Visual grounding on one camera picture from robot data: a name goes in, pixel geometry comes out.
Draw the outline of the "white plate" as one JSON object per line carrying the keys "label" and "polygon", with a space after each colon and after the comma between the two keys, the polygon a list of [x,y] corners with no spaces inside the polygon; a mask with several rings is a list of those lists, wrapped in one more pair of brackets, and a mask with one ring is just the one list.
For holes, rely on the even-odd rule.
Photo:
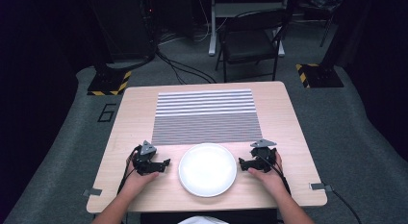
{"label": "white plate", "polygon": [[183,188],[198,197],[215,197],[234,184],[237,164],[225,147],[201,143],[189,149],[179,162],[179,180]]}

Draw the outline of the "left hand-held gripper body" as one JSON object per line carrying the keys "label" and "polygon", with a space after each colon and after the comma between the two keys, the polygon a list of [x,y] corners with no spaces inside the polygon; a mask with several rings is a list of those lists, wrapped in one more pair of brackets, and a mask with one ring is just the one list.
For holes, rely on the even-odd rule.
{"label": "left hand-held gripper body", "polygon": [[132,158],[132,163],[140,175],[150,174],[154,166],[158,166],[152,161],[157,152],[157,148],[145,140],[141,145],[135,148],[136,155]]}

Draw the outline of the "black equipment cabinet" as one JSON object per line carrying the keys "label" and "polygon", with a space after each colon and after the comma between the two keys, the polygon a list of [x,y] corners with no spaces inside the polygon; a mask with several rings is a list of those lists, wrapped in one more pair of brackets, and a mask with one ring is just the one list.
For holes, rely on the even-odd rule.
{"label": "black equipment cabinet", "polygon": [[89,0],[113,61],[150,62],[155,56],[152,0]]}

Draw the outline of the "person's left hand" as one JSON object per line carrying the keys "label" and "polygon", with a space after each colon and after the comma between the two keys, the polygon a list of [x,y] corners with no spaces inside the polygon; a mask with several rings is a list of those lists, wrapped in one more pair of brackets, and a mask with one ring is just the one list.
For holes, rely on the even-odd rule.
{"label": "person's left hand", "polygon": [[150,173],[141,176],[137,172],[132,172],[127,178],[122,192],[126,195],[136,196],[138,195],[149,183],[154,181],[159,176],[158,172]]}

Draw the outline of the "white desk frame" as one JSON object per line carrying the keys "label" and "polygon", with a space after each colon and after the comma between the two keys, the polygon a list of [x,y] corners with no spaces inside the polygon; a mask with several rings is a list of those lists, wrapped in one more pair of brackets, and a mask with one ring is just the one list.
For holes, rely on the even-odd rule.
{"label": "white desk frame", "polygon": [[272,1],[272,2],[236,2],[229,0],[225,3],[219,3],[217,0],[211,0],[211,16],[210,16],[210,41],[208,55],[213,57],[217,50],[217,30],[221,25],[217,26],[217,19],[234,17],[243,12],[255,10],[271,10],[285,8],[288,5],[288,0]]}

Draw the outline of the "striped woven placemat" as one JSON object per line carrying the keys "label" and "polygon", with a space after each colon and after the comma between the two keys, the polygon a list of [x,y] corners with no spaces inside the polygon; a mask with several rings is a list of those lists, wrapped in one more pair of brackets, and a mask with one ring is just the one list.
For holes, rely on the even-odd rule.
{"label": "striped woven placemat", "polygon": [[249,88],[158,94],[155,145],[249,142],[262,137]]}

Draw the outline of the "black folding chair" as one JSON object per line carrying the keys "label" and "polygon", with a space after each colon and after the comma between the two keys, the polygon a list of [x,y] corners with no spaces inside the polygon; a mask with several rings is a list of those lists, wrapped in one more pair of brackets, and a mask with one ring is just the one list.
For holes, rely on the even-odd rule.
{"label": "black folding chair", "polygon": [[276,78],[279,47],[290,21],[286,9],[243,12],[229,18],[218,35],[220,51],[215,70],[222,63],[223,82],[228,82],[227,65],[274,60]]}

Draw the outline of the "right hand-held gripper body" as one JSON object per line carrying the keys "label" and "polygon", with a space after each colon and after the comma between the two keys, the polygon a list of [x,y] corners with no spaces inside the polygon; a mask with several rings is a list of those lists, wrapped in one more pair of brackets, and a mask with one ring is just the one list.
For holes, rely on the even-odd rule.
{"label": "right hand-held gripper body", "polygon": [[253,160],[249,164],[252,168],[269,172],[276,163],[276,142],[260,139],[251,144],[250,151]]}

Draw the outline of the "dark stool with clutter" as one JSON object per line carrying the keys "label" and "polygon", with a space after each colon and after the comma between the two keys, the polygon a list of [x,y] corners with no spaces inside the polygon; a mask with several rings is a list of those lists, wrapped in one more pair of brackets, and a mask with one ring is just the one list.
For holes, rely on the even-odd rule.
{"label": "dark stool with clutter", "polygon": [[297,0],[297,6],[303,11],[303,18],[305,20],[325,21],[325,31],[320,47],[323,46],[327,38],[335,11],[342,3],[343,0]]}

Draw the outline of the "person's white clothing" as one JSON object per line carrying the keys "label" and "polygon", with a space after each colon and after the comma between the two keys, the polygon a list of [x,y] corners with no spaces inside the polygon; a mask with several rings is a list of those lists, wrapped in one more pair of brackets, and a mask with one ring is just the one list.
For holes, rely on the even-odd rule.
{"label": "person's white clothing", "polygon": [[177,224],[229,224],[229,223],[211,216],[193,216],[185,220],[182,220]]}

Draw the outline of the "person's right hand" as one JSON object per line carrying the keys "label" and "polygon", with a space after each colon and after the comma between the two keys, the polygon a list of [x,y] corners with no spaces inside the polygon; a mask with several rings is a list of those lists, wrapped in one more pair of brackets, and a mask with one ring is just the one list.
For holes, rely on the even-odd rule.
{"label": "person's right hand", "polygon": [[281,195],[285,195],[287,190],[281,179],[283,174],[282,160],[278,152],[275,153],[276,163],[270,172],[263,172],[253,168],[249,168],[248,172],[258,179],[264,186],[264,188],[270,193],[273,198],[278,198]]}

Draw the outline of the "black stand base striped tape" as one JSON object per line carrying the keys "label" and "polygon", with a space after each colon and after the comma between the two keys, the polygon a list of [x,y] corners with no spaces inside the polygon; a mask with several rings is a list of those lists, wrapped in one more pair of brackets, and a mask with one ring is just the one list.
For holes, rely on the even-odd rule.
{"label": "black stand base striped tape", "polygon": [[125,90],[131,76],[130,70],[114,69],[107,65],[96,66],[95,70],[88,95],[119,95]]}
{"label": "black stand base striped tape", "polygon": [[297,64],[295,67],[302,85],[306,88],[344,86],[333,68],[325,68],[315,63]]}

